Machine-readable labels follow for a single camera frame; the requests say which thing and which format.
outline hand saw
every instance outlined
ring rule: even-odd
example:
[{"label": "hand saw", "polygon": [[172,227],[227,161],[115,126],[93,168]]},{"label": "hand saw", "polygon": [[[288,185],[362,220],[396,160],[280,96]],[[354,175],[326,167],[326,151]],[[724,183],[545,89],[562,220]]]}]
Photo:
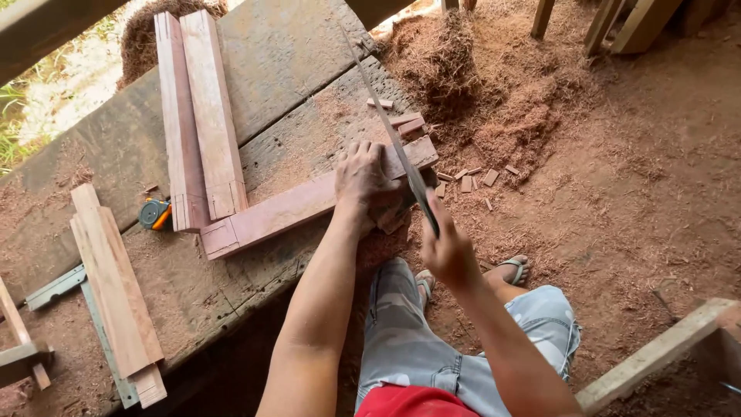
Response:
[{"label": "hand saw", "polygon": [[345,32],[345,29],[342,27],[342,24],[337,22],[337,25],[339,26],[340,30],[342,30],[342,35],[345,37],[345,41],[348,43],[348,48],[350,49],[350,55],[352,55],[353,58],[355,59],[355,64],[357,65],[358,71],[360,71],[360,75],[362,76],[363,81],[365,82],[365,87],[368,88],[368,93],[370,94],[370,97],[373,99],[373,103],[376,104],[376,110],[378,111],[378,115],[381,116],[381,120],[383,121],[383,125],[386,127],[388,136],[391,138],[391,143],[393,143],[393,148],[396,149],[396,153],[399,155],[399,160],[402,162],[402,167],[404,167],[404,171],[407,173],[409,187],[412,189],[412,193],[414,194],[414,197],[419,203],[419,207],[422,209],[422,212],[425,213],[425,216],[430,221],[430,226],[432,226],[432,230],[433,232],[435,232],[435,237],[439,238],[440,237],[440,226],[437,224],[437,219],[435,218],[435,215],[432,214],[432,210],[430,209],[430,203],[427,201],[427,194],[425,193],[425,181],[422,179],[422,175],[419,173],[419,169],[417,169],[416,166],[409,163],[407,154],[404,152],[402,143],[399,140],[399,133],[396,131],[396,129],[393,128],[393,126],[391,125],[391,122],[388,120],[388,116],[386,116],[386,111],[383,109],[383,107],[381,107],[381,102],[378,101],[378,96],[376,95],[376,91],[373,89],[373,86],[371,84],[371,81],[368,79],[368,76],[365,75],[365,71],[363,71],[363,67],[362,65],[360,65],[360,60],[358,59],[358,56],[355,55],[355,51],[353,50],[353,45],[350,43],[350,38],[348,38],[348,33]]}]

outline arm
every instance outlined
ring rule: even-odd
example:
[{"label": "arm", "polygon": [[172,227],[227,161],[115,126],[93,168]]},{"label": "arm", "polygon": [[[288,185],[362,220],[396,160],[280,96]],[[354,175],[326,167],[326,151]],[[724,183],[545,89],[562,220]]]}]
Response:
[{"label": "arm", "polygon": [[425,222],[422,260],[455,295],[479,333],[496,387],[512,416],[577,416],[582,411],[568,385],[530,342],[485,282],[471,239],[428,192],[440,239]]},{"label": "arm", "polygon": [[362,222],[371,200],[399,187],[381,171],[382,150],[364,141],[339,157],[334,215],[290,299],[257,416],[334,416]]}]

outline tape measure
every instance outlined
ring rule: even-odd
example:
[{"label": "tape measure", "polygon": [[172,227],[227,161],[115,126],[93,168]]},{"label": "tape measure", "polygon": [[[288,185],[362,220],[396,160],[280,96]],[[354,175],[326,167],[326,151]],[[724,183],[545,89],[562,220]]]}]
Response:
[{"label": "tape measure", "polygon": [[145,229],[162,230],[172,212],[173,207],[169,201],[147,198],[139,209],[139,224]]}]

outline light blue jeans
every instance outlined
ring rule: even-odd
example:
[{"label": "light blue jeans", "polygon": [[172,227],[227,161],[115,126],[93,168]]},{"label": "light blue jeans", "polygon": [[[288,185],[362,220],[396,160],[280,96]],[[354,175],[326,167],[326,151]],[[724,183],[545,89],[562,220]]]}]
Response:
[{"label": "light blue jeans", "polygon": [[[568,378],[580,328],[561,290],[541,286],[505,308],[556,372]],[[446,390],[482,417],[510,415],[484,353],[463,355],[432,333],[414,276],[401,258],[384,263],[370,288],[355,410],[371,389],[386,383]]]}]

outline red shirt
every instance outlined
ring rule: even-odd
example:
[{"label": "red shirt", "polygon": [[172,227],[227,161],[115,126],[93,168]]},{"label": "red shirt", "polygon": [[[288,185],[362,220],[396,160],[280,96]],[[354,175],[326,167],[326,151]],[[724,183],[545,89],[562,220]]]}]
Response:
[{"label": "red shirt", "polygon": [[355,417],[479,417],[440,388],[385,385],[370,390]]}]

